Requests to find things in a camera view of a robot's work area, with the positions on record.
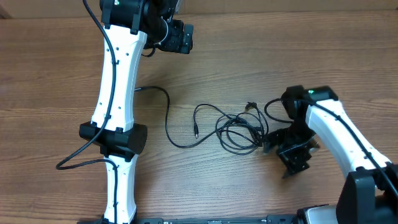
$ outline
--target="wall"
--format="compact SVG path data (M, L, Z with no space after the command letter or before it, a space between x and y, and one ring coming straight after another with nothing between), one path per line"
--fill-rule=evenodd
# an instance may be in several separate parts
M99 0L88 0L100 16ZM183 0L181 14L396 9L398 0ZM0 0L5 18L88 16L81 0Z

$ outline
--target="wooden table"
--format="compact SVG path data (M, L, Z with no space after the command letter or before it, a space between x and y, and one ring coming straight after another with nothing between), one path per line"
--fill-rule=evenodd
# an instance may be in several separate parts
M285 88L330 85L363 134L398 161L398 12L300 12L181 16L195 25L190 55L142 58L137 86L158 85L171 97L169 130L194 142L192 112L211 103L230 113L247 101L261 107ZM90 19L0 21L0 222L75 223L106 205L104 164L58 171L84 140L79 124L96 105L103 38ZM336 203L344 183L322 148L309 170L285 171L262 149L235 156L213 136L177 149L164 131L165 97L136 93L136 122L149 137L136 170L138 217L262 217ZM286 117L275 105L271 113ZM219 114L198 114L200 136ZM284 127L271 122L271 131ZM91 146L73 162L100 158Z

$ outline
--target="cable plug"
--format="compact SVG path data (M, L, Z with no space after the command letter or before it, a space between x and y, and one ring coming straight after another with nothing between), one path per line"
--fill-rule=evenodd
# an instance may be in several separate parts
M247 105L246 105L246 107L245 107L245 109L248 110L248 109L251 109L251 108L257 109L257 103L255 103L255 102L248 102Z
M199 128L196 122L193 124L193 132L195 133L195 137L198 139L199 138Z

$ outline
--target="wood grain surface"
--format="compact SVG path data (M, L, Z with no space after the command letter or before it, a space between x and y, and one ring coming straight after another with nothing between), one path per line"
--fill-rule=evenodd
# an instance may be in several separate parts
M142 58L137 86L171 97L169 130L195 142L192 112L211 103L230 113L261 107L285 88L330 85L369 141L398 161L398 12L300 12L180 16L195 25L190 55ZM103 38L90 19L0 21L0 223L75 223L106 205L104 164L58 171L77 150L81 123L97 101ZM324 147L311 168L282 180L285 169L262 149L224 151L215 136L192 149L166 138L166 100L136 93L134 114L149 136L136 169L138 217L262 217L336 203L344 183ZM281 118L281 106L270 108ZM200 136L219 114L203 108ZM271 122L271 131L284 127ZM73 162L100 158L90 146Z

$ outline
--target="power cord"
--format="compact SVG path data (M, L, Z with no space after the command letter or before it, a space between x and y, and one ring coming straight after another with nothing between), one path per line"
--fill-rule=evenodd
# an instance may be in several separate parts
M92 161L87 161L87 162L82 162L79 164L75 164L75 165L71 165L71 166L62 166L64 165L66 162L68 162L70 159L72 159L73 157L77 156L79 153L83 152L89 145L91 145L93 142L95 142L97 140L97 138L101 135L101 133L104 131L106 124L108 123L110 114L111 114L111 108L112 108L112 102L113 102L113 98L114 98L114 89L116 86L116 57L114 54L114 50L112 47L112 43L108 37L108 35L106 34L105 30L102 28L102 25L100 24L100 22L97 20L97 18L95 17L95 15L93 14L93 12L91 11L90 7L87 4L87 0L83 0L83 4L86 7L86 10L88 12L88 14L91 16L91 18L94 20L95 24L97 25L97 27L99 28L99 30L101 31L102 35L105 38L106 43L108 44L108 47L110 49L111 52L111 57L112 57L112 88L111 88L111 96L109 97L109 103L108 103L108 108L106 110L106 115L104 118L104 123L102 124L101 128L99 129L98 133L93 137L93 139L91 139L90 141L88 141L86 144L84 144L81 148L79 148L76 152L70 154L68 157L64 158L63 161L59 162L55 168L57 170L67 170L67 169L74 169L77 167L82 167L88 164L94 164L97 162L107 162L109 164L111 164L113 166L113 170L114 170L114 193L113 193L113 207L114 207L114 222L118 223L118 210L117 210L117 194L118 194L118 167L116 166L116 164L111 161L111 160L107 160L107 159L96 159L96 160L92 160Z
M352 137L354 138L354 140L356 141L356 143L358 144L358 146L361 148L361 150L365 153L365 156L372 162L372 164L375 166L375 168L381 173L382 178L387 182L387 185L389 186L389 188L391 189L392 193L395 195L396 199L398 199L398 191L397 189L394 187L394 184L391 182L391 180L388 178L387 174L384 172L384 170L379 166L379 164L376 162L376 160L374 160L372 154L366 149L366 147L362 144L361 140L359 140L359 137L357 137L357 135L355 134L355 132L351 129L351 127L343 120L343 118L341 118L341 116L335 114L333 111L329 110L328 108L325 108L324 106L321 106L317 103L308 101L308 100L301 100L301 99L283 99L285 101L301 101L303 103L307 103L311 106L317 107L325 112L327 112L328 114L332 115L337 121L339 121L346 129L347 131L352 135ZM264 111L266 113L266 115L270 118L273 119L275 121L279 121L279 122L283 122L283 123L291 123L291 121L284 121L284 120L280 120L277 118L274 118L272 116L270 116L267 112L267 109L269 107L269 105L278 102L278 101L282 101L282 99L278 98L278 99L274 99L271 100L270 102L268 102L265 107L264 107Z
M166 132L166 136L169 139L169 141L175 146L175 147L179 147L179 148L191 148L191 147L195 147L199 144L201 144L203 141L205 141L206 139L208 139L210 136L216 134L218 139L220 140L220 144L223 147L223 149L225 149L226 151L235 154L235 155L248 155L252 152L254 152L258 147L262 147L264 145L264 141L266 140L266 136L269 132L269 125L268 122L266 120L266 117L264 116L264 114L259 110L259 108L257 107L256 103L251 103L249 102L246 105L246 110L250 110L250 109L255 109L257 111L257 115L254 115L252 113L248 113L246 112L242 112L240 114L227 114L223 111L221 111L219 108L217 108L216 106L207 104L207 103L203 103L203 104L199 104L195 110L193 111L193 132L196 136L196 138L198 138L199 136L199 128L197 125L197 121L196 121L196 115L198 112L199 107L201 106L209 106L215 110L217 110L218 112L220 112L222 114L222 116L220 116L215 124L215 130L212 131L211 133L207 134L205 137L203 137L202 139L200 139L199 141L193 143L193 144L189 144L186 146L182 146L179 145L177 143L175 143L170 135L169 135L169 130L167 127L167 120L169 117L169 108L170 108L170 97L169 94L167 93L167 91L161 87L158 86L144 86L144 87L140 87L140 88L136 88L134 91L143 91L143 90L148 90L148 89L156 89L156 90L160 90L162 91L166 98L167 98L167 109L166 109L166 116L165 116L165 132ZM259 126L253 126L251 123L249 123L249 121L247 121L246 119L242 118L242 115L244 114L248 114L252 117L254 117L258 122L259 122ZM226 119L226 122L224 124L220 124L222 120ZM264 120L265 124L266 124L266 129L264 128L264 125L262 124L262 120ZM251 139L246 137L245 135L238 133L236 131L232 131L230 130L231 127L242 127L242 128L246 128L250 135L251 135ZM228 144L224 139L223 139L223 133L225 133L225 136L227 137L227 139L231 142L230 144ZM240 145L239 143L237 143L236 141L234 141L231 138L231 134L235 134L241 138L243 138L244 140L246 140L247 142L249 142L249 145L243 146Z

